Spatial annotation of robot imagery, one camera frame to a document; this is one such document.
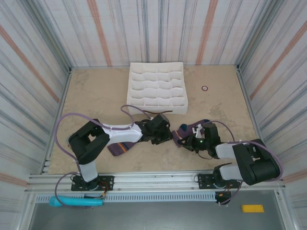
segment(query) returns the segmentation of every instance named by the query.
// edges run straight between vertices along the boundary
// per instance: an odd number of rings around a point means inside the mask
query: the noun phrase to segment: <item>blue object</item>
[[[61,202],[70,206],[102,206],[103,204],[102,199],[65,197],[61,195],[59,195],[58,197]],[[62,206],[55,196],[50,198],[49,205],[53,207]]]

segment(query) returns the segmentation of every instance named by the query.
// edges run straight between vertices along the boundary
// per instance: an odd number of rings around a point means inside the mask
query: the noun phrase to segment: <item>beige tabletop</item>
[[[63,114],[77,112],[111,125],[130,123],[130,118],[120,111],[126,104],[129,68],[74,70],[69,85]],[[191,124],[201,119],[226,123],[236,139],[254,139],[256,134],[233,66],[187,66],[184,79],[189,107],[186,115],[166,115],[171,130],[181,124]],[[144,115],[134,115],[135,120]],[[87,121],[76,116],[66,117],[60,124],[58,138],[65,149],[68,137]],[[221,141],[231,140],[229,132],[217,124]],[[206,151],[200,152],[208,157]],[[151,142],[137,143],[126,153],[114,157],[107,148],[96,159],[99,173],[136,171],[177,171],[213,169],[229,160],[204,160],[194,152],[178,148],[173,141],[160,145]],[[55,145],[49,174],[75,171],[73,160]]]

